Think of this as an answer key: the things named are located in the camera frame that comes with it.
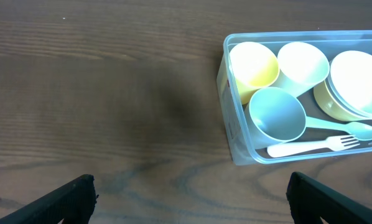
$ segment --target white fork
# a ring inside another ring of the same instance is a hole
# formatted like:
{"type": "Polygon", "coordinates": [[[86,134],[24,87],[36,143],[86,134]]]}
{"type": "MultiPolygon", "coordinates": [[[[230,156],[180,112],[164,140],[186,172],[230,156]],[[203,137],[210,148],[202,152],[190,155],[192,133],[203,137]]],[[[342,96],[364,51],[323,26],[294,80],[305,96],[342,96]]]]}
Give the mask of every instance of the white fork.
{"type": "Polygon", "coordinates": [[[325,147],[330,148],[333,151],[341,151],[360,145],[360,143],[352,144],[358,142],[359,140],[351,140],[356,140],[354,135],[332,136],[326,138],[326,140],[323,141],[290,142],[277,144],[267,147],[267,153],[271,157],[282,157],[325,147]]]}

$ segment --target utensil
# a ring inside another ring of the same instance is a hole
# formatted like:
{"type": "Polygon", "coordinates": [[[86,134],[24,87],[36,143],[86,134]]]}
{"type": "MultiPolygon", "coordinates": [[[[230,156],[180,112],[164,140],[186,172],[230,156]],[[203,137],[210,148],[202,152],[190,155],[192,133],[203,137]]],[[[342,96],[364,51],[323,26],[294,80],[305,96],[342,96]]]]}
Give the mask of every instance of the utensil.
{"type": "Polygon", "coordinates": [[[344,135],[328,137],[323,141],[290,142],[269,146],[267,147],[267,153],[271,157],[282,157],[326,147],[333,151],[341,151],[360,145],[360,143],[353,144],[358,142],[358,140],[352,140],[355,140],[353,135],[344,135]]]}
{"type": "Polygon", "coordinates": [[[244,111],[255,149],[293,141],[304,133],[304,107],[285,90],[267,87],[258,90],[244,111]]]}
{"type": "Polygon", "coordinates": [[[372,140],[372,126],[359,123],[350,122],[348,124],[339,124],[322,119],[306,117],[306,126],[308,128],[322,128],[344,131],[346,133],[354,135],[357,140],[370,141],[372,140]]]}
{"type": "Polygon", "coordinates": [[[328,81],[343,105],[372,119],[372,55],[355,50],[338,54],[328,81]]]}
{"type": "Polygon", "coordinates": [[[262,44],[240,43],[229,56],[242,104],[248,103],[256,90],[271,85],[279,76],[276,56],[262,44]]]}
{"type": "Polygon", "coordinates": [[[272,86],[298,97],[327,78],[330,66],[326,56],[313,45],[291,42],[283,46],[277,61],[279,78],[272,86]]]}
{"type": "Polygon", "coordinates": [[[369,119],[349,110],[339,101],[329,88],[328,80],[324,80],[313,88],[315,100],[319,107],[329,116],[340,121],[361,121],[369,119]]]}

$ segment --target stacked bowl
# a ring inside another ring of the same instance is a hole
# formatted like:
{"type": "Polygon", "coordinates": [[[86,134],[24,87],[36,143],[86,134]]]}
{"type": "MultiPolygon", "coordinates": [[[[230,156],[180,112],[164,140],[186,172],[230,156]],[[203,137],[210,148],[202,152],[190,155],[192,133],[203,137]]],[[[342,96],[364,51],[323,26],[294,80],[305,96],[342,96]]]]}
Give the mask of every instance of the stacked bowl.
{"type": "Polygon", "coordinates": [[[330,62],[329,76],[314,87],[319,107],[340,121],[372,119],[372,55],[349,50],[330,62]]]}

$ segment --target blue translucent storage bin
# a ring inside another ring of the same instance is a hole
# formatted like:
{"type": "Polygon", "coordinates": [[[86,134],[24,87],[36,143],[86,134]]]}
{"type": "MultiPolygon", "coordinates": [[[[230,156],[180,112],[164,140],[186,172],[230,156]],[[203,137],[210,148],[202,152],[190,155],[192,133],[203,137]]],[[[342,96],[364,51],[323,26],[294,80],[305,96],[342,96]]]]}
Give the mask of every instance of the blue translucent storage bin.
{"type": "MultiPolygon", "coordinates": [[[[319,149],[304,154],[280,158],[271,158],[266,153],[266,149],[255,150],[254,144],[249,136],[246,119],[244,117],[244,109],[239,99],[229,59],[230,50],[236,44],[246,41],[259,42],[271,49],[276,55],[280,48],[289,42],[306,42],[319,48],[327,56],[329,61],[337,54],[346,50],[359,50],[372,55],[372,30],[267,32],[229,35],[223,43],[223,58],[216,78],[216,84],[218,85],[218,94],[231,156],[236,165],[254,163],[274,164],[302,159],[315,159],[372,152],[372,142],[369,141],[361,141],[358,147],[345,151],[333,152],[330,149],[319,149]]],[[[307,116],[345,123],[329,117],[319,108],[313,96],[313,89],[299,96],[298,99],[304,106],[307,116]]],[[[372,120],[360,122],[372,126],[372,120]]],[[[306,132],[296,141],[318,141],[324,140],[329,136],[341,134],[346,133],[341,131],[307,128],[306,132]]]]}

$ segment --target dark brown wood surface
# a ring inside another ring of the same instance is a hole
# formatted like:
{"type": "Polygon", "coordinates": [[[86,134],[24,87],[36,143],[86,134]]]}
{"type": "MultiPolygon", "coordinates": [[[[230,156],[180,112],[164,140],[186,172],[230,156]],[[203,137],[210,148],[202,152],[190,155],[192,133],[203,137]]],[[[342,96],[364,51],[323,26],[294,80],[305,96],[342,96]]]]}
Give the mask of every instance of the dark brown wood surface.
{"type": "Polygon", "coordinates": [[[291,223],[298,170],[372,208],[372,153],[235,166],[228,34],[372,29],[372,0],[0,0],[0,217],[93,174],[91,223],[291,223]]]}

